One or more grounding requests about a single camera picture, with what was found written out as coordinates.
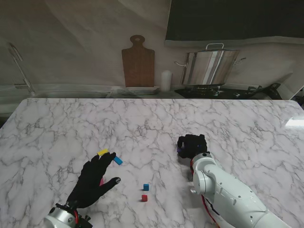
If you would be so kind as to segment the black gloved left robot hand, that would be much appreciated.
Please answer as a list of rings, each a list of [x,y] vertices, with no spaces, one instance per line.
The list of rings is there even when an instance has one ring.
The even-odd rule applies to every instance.
[[[72,210],[91,206],[121,181],[119,177],[114,177],[103,185],[100,184],[106,169],[115,157],[115,152],[107,152],[102,156],[94,156],[84,164],[78,181],[66,201]]]

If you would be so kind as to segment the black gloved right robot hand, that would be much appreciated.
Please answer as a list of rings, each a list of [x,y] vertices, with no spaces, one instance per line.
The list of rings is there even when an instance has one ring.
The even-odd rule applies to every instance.
[[[178,138],[177,147],[177,153],[183,159],[193,159],[196,155],[201,153],[210,154],[207,148],[205,135],[203,134],[187,134],[185,136],[180,136]]]

